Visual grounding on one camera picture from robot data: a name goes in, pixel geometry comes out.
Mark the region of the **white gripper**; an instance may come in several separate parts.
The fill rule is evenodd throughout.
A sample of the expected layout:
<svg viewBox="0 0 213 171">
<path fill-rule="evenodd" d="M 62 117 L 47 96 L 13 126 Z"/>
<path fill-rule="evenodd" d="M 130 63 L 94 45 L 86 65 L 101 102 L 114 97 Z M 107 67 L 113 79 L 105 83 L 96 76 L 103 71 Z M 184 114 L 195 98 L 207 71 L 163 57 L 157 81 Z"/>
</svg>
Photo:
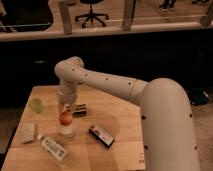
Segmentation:
<svg viewBox="0 0 213 171">
<path fill-rule="evenodd" d="M 60 87 L 57 93 L 58 111 L 62 113 L 66 107 L 74 110 L 77 101 L 77 88 L 62 88 Z"/>
</svg>

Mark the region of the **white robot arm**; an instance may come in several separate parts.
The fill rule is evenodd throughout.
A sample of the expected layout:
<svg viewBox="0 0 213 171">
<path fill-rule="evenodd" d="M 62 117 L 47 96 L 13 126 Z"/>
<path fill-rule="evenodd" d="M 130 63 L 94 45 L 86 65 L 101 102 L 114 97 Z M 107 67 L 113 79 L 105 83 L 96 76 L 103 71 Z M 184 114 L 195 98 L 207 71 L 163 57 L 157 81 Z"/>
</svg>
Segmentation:
<svg viewBox="0 0 213 171">
<path fill-rule="evenodd" d="M 179 83 L 87 70 L 77 56 L 58 62 L 54 72 L 60 104 L 75 103 L 82 83 L 140 108 L 146 171 L 200 171 L 190 100 Z"/>
</svg>

